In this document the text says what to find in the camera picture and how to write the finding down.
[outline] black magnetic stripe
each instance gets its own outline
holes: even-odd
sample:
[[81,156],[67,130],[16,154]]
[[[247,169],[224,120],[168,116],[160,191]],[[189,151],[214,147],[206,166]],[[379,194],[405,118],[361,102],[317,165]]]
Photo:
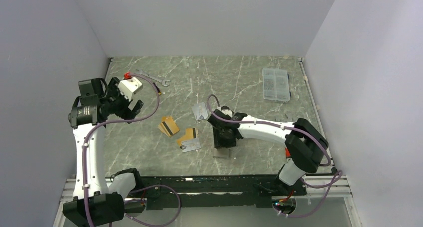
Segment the black magnetic stripe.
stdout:
[[171,130],[169,129],[169,127],[166,125],[166,122],[162,122],[162,124],[166,128],[166,130],[168,131],[169,135],[173,135],[173,133],[171,132]]

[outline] silver tag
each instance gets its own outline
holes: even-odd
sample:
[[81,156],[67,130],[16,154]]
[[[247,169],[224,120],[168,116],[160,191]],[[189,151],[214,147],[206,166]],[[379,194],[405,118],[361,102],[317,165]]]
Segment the silver tag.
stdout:
[[182,152],[198,150],[199,148],[201,148],[200,140],[198,138],[182,141],[181,144]]
[[207,109],[204,102],[195,104],[194,106],[191,107],[191,109],[197,121],[204,120],[207,118],[208,114],[207,114]]

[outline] red object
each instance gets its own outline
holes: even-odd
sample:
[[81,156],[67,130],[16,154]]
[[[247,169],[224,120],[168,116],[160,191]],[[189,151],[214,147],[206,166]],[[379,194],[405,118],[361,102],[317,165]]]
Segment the red object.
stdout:
[[285,148],[286,158],[291,158],[291,153],[289,153],[288,148]]
[[131,79],[131,76],[130,76],[129,74],[130,74],[130,72],[125,73],[125,74],[123,75],[123,79],[124,79],[124,80]]
[[286,201],[288,201],[289,200],[289,198],[291,198],[291,196],[294,194],[294,190],[292,190],[291,191],[291,193],[288,195],[288,197],[286,197],[286,198],[284,198],[284,199],[281,199],[281,200],[279,200],[279,201],[281,201],[281,202],[286,202]]

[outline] black base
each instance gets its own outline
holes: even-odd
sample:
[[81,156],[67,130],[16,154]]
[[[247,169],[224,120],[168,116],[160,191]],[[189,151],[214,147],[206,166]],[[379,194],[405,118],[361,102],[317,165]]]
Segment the black base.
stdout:
[[[223,106],[222,110],[230,110],[229,107]],[[247,116],[245,113],[233,113],[233,117],[224,114],[220,110],[216,109],[214,113],[226,120],[240,121]],[[213,126],[213,136],[214,136],[214,147],[216,149],[220,148],[229,148],[236,146],[237,139],[243,139],[242,135],[239,133],[238,128],[239,124],[227,123],[217,119],[214,115],[210,115],[207,119]]]
[[[272,196],[287,196],[292,190],[295,196],[306,195],[302,182],[292,189],[285,189],[275,182],[276,175],[229,175],[229,176],[167,176],[142,177],[145,186],[160,184],[172,187],[180,194],[183,207],[252,206],[272,207]],[[213,192],[242,192],[242,194],[212,194]],[[188,195],[185,193],[204,193]],[[146,192],[147,210],[161,210],[178,206],[175,195],[166,188]]]
[[[309,133],[325,150],[328,149],[328,141],[306,119],[298,118],[294,127]],[[296,131],[291,131],[285,138],[286,148],[295,165],[305,172],[316,173],[323,158],[323,152],[316,143],[308,136]]]
[[[90,197],[88,206],[95,226],[121,220],[124,216],[124,202],[122,196],[117,193]],[[63,214],[77,226],[89,227],[84,199],[64,203]]]

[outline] clear plastic box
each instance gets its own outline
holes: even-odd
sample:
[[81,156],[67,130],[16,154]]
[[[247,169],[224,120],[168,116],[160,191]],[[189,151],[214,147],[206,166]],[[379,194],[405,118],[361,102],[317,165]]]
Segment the clear plastic box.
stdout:
[[278,102],[287,102],[291,99],[288,71],[264,68],[261,74],[263,75],[264,99]]

